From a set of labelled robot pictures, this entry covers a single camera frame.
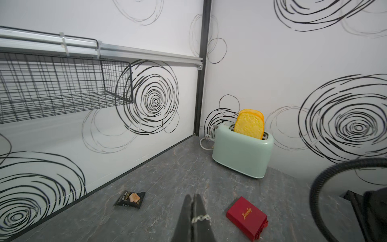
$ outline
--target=metal bracket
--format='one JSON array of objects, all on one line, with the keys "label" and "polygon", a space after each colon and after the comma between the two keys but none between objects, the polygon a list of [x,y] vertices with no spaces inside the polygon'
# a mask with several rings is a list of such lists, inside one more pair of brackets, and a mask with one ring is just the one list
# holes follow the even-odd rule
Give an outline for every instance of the metal bracket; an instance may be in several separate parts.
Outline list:
[{"label": "metal bracket", "polygon": [[67,49],[67,44],[66,44],[66,41],[65,41],[65,34],[63,32],[59,32],[59,36],[62,37],[62,46],[65,48],[65,51],[66,51],[66,55],[67,56],[70,56],[69,52],[68,52],[68,49]]},{"label": "metal bracket", "polygon": [[99,59],[99,57],[101,56],[101,44],[102,44],[102,41],[98,40],[97,42],[98,42],[97,59]]}]

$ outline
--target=black circle drawing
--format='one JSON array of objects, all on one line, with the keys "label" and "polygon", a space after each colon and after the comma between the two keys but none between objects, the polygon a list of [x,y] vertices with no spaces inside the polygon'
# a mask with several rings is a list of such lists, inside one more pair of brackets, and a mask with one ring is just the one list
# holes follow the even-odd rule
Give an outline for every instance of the black circle drawing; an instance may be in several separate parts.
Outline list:
[{"label": "black circle drawing", "polygon": [[0,156],[0,165],[7,158],[9,153],[11,153],[11,151],[12,151],[11,142],[9,141],[9,139],[7,139],[7,137],[0,134],[0,154],[4,154],[4,155]]},{"label": "black circle drawing", "polygon": [[220,50],[221,54],[215,53],[214,50],[212,50],[210,53],[207,53],[208,61],[212,64],[217,64],[217,63],[221,62],[227,54],[227,43],[222,38],[215,38],[215,39],[210,40],[210,42],[208,43],[208,46],[210,46],[213,41],[216,41],[216,43],[217,43],[218,48],[216,48],[216,49],[221,48],[219,43],[224,43],[224,46],[225,46],[223,50]]},{"label": "black circle drawing", "polygon": [[[192,54],[196,57],[199,57],[200,55],[200,36],[201,36],[201,29],[202,29],[201,21],[202,21],[202,14],[197,14],[193,18],[190,26],[189,44],[190,44]],[[211,15],[209,36],[208,36],[208,46],[207,46],[207,58],[210,63],[217,64],[224,59],[224,57],[226,56],[226,53],[227,53],[226,41],[222,38],[219,38],[218,21],[215,16]]]},{"label": "black circle drawing", "polygon": [[[154,2],[154,8],[149,7],[149,0],[113,0],[119,12],[125,16],[125,18],[139,24],[140,26],[146,26],[154,23],[160,16],[163,10],[164,0],[151,0]],[[134,17],[139,12],[148,10],[148,13],[141,17]]]},{"label": "black circle drawing", "polygon": [[274,0],[277,18],[288,28],[307,32],[324,29],[357,14],[375,0]]},{"label": "black circle drawing", "polygon": [[125,127],[140,135],[174,131],[180,117],[179,87],[172,68],[165,62],[137,60],[132,63],[132,80],[133,103],[116,106]]},{"label": "black circle drawing", "polygon": [[[91,151],[103,154],[115,153],[128,147],[137,137],[137,134],[128,130],[124,125],[113,125],[112,123],[109,123],[108,127],[104,127],[103,124],[99,125],[98,120],[111,117],[111,114],[106,112],[109,110],[109,108],[91,110],[82,123],[83,143]],[[104,131],[104,128],[110,127],[114,127],[115,133]]]},{"label": "black circle drawing", "polygon": [[387,154],[387,74],[351,75],[312,92],[298,116],[303,142],[332,162]]},{"label": "black circle drawing", "polygon": [[239,113],[241,110],[241,104],[235,96],[226,94],[219,99],[219,108],[228,108],[233,110],[235,113]]},{"label": "black circle drawing", "polygon": [[41,152],[9,153],[0,166],[0,240],[85,194],[85,176],[70,159]]},{"label": "black circle drawing", "polygon": [[209,134],[213,139],[215,139],[214,125],[220,125],[224,122],[235,123],[239,110],[240,104],[235,96],[230,94],[222,96],[219,99],[219,108],[210,112],[204,121],[204,135]]},{"label": "black circle drawing", "polygon": [[276,146],[288,151],[308,149],[298,132],[297,119],[300,112],[302,116],[306,116],[308,110],[298,106],[285,106],[267,116],[265,130],[273,135]]},{"label": "black circle drawing", "polygon": [[[368,153],[359,156],[358,159],[367,157],[386,158],[387,154],[382,154],[380,152]],[[384,167],[355,169],[355,174],[358,178],[369,184],[387,186],[387,170],[385,170]]]},{"label": "black circle drawing", "polygon": [[[190,35],[189,35],[189,44],[192,51],[192,54],[196,57],[199,57],[199,51],[200,51],[200,36],[202,32],[202,14],[197,14],[190,26]],[[208,32],[209,36],[208,39],[210,42],[211,39],[218,38],[219,35],[219,26],[218,21],[215,16],[211,15],[210,17],[210,28]],[[215,40],[212,44],[210,44],[207,48],[207,54],[211,53],[216,46],[217,40]]]},{"label": "black circle drawing", "polygon": [[362,17],[362,24],[365,25],[365,27],[363,26],[362,29],[360,29],[357,24],[351,24],[351,19],[344,18],[342,21],[340,21],[340,24],[342,25],[343,29],[350,34],[370,38],[387,36],[386,24],[384,24],[385,27],[379,27],[379,29],[375,29],[375,26],[378,26],[378,24],[375,24],[375,20],[380,20],[380,24],[387,23],[387,9],[385,6],[381,6],[382,4],[384,4],[384,0],[375,0],[372,5],[368,6],[366,9],[363,9],[358,14],[358,17]]}]

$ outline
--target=mint green toaster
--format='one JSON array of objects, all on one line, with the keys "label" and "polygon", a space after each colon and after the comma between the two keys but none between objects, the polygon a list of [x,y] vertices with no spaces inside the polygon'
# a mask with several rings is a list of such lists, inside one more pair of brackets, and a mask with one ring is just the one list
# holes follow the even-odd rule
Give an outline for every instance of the mint green toaster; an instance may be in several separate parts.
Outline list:
[{"label": "mint green toaster", "polygon": [[212,158],[228,168],[254,178],[263,178],[269,163],[274,138],[264,132],[264,139],[256,139],[230,130],[231,122],[215,129]]}]

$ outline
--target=bread slice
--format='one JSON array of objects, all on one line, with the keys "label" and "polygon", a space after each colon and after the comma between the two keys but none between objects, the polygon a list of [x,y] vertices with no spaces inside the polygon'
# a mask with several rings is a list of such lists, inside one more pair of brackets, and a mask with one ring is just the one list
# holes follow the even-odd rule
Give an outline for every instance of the bread slice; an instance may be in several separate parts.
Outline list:
[{"label": "bread slice", "polygon": [[234,132],[257,139],[264,136],[265,122],[261,112],[253,109],[243,109],[235,122]]},{"label": "bread slice", "polygon": [[132,203],[132,202],[135,202],[137,203],[138,201],[140,200],[140,197],[137,195],[137,193],[132,193],[130,196],[129,196],[129,201]]}]

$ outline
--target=red jewelry box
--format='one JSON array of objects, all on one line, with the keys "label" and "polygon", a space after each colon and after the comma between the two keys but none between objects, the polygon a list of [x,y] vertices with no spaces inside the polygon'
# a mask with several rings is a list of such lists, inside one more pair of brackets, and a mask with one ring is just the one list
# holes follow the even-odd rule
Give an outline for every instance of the red jewelry box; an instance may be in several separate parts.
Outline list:
[{"label": "red jewelry box", "polygon": [[251,241],[258,239],[260,233],[267,227],[267,215],[240,197],[227,211],[226,217],[233,222]]}]

